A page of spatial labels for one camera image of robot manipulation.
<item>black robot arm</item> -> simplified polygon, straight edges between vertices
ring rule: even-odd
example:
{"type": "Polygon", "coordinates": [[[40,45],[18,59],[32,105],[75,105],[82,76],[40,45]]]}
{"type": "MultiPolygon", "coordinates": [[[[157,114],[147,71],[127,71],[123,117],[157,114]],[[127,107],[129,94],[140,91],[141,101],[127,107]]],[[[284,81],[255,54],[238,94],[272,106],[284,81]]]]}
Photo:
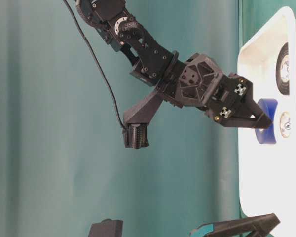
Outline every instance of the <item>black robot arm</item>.
{"type": "Polygon", "coordinates": [[[76,0],[82,19],[129,59],[131,75],[153,92],[124,113],[126,147],[147,147],[147,126],[163,101],[196,107],[225,127],[268,128],[272,121],[253,100],[253,84],[226,76],[213,59],[194,54],[186,62],[160,46],[128,12],[125,0],[76,0]]]}

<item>round servo horn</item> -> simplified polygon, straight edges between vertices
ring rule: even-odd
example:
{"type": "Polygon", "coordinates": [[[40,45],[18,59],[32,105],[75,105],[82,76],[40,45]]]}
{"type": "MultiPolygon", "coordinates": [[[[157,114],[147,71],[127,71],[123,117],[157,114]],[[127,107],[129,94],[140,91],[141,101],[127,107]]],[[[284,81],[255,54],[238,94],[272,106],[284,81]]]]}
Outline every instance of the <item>round servo horn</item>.
{"type": "Polygon", "coordinates": [[[117,20],[117,22],[115,23],[115,32],[116,32],[116,34],[118,35],[118,33],[119,33],[119,25],[122,23],[122,22],[124,22],[124,21],[127,21],[127,17],[121,17],[121,18],[119,18],[118,20],[117,20]]]}
{"type": "Polygon", "coordinates": [[[288,43],[286,43],[278,56],[276,63],[276,84],[283,95],[290,94],[290,61],[288,43]]]}

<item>black cable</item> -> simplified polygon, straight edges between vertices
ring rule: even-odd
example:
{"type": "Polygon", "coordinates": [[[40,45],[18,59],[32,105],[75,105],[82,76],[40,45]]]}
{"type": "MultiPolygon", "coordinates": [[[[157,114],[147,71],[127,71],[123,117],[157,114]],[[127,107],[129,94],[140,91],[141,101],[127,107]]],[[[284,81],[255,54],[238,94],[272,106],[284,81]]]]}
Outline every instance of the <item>black cable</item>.
{"type": "Polygon", "coordinates": [[[119,111],[118,111],[118,107],[117,107],[117,102],[116,102],[116,99],[115,99],[114,93],[113,93],[113,91],[112,91],[112,88],[111,88],[111,86],[110,86],[110,84],[109,84],[109,82],[108,82],[108,80],[107,80],[107,78],[106,78],[106,76],[105,76],[105,74],[104,74],[104,72],[103,72],[103,70],[102,70],[102,67],[101,67],[101,65],[100,65],[100,63],[99,63],[99,61],[98,61],[98,59],[97,59],[97,57],[96,57],[96,55],[95,55],[95,53],[94,53],[94,50],[93,50],[91,44],[89,43],[87,37],[84,35],[84,33],[83,33],[83,31],[82,31],[82,29],[81,29],[81,27],[80,27],[80,25],[79,25],[79,23],[78,23],[78,21],[77,21],[77,18],[75,17],[74,12],[73,12],[72,8],[70,7],[70,5],[68,4],[67,0],[63,0],[63,2],[64,2],[64,4],[66,5],[66,7],[67,7],[68,11],[70,12],[71,16],[73,17],[73,19],[74,19],[74,23],[75,23],[75,25],[77,26],[77,28],[78,28],[78,30],[79,30],[81,36],[83,37],[85,43],[87,44],[87,46],[88,46],[88,48],[89,48],[89,50],[90,50],[90,52],[91,52],[91,54],[92,54],[92,57],[93,57],[93,59],[94,59],[94,62],[95,62],[96,65],[98,66],[98,69],[99,69],[99,71],[100,71],[100,73],[101,73],[101,75],[102,75],[102,77],[103,77],[103,79],[104,79],[104,82],[105,82],[107,88],[109,89],[109,92],[110,92],[110,94],[111,94],[111,97],[112,97],[112,100],[113,100],[113,103],[114,103],[114,109],[115,109],[115,113],[116,113],[117,120],[118,120],[118,122],[119,122],[121,128],[123,128],[123,129],[126,130],[124,124],[122,123],[122,120],[120,119],[120,115],[119,115],[119,111]]]}

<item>green fabric backdrop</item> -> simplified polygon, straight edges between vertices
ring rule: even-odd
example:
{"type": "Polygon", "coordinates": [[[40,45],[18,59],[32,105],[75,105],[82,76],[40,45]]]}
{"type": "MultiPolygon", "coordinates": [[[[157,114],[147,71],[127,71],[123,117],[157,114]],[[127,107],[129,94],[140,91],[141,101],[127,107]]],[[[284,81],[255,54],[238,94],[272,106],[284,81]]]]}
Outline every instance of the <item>green fabric backdrop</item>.
{"type": "MultiPolygon", "coordinates": [[[[204,52],[236,71],[237,0],[127,7],[181,60],[204,52]]],[[[122,111],[152,90],[82,27],[122,111]]],[[[183,237],[238,218],[235,129],[164,103],[148,132],[149,148],[123,147],[111,98],[61,0],[0,1],[0,237],[86,237],[108,217],[124,220],[125,237],[183,237]]]]}

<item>round label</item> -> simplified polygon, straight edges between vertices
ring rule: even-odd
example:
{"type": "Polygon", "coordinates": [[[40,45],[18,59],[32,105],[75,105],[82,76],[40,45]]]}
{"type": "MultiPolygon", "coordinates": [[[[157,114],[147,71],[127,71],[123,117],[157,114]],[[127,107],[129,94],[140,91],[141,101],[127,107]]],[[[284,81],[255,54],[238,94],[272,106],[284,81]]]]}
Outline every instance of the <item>round label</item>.
{"type": "Polygon", "coordinates": [[[284,138],[289,138],[292,133],[291,115],[288,112],[282,113],[280,121],[280,130],[284,138]]]}
{"type": "Polygon", "coordinates": [[[285,55],[281,63],[281,79],[283,83],[290,81],[290,62],[288,55],[285,55]]]}

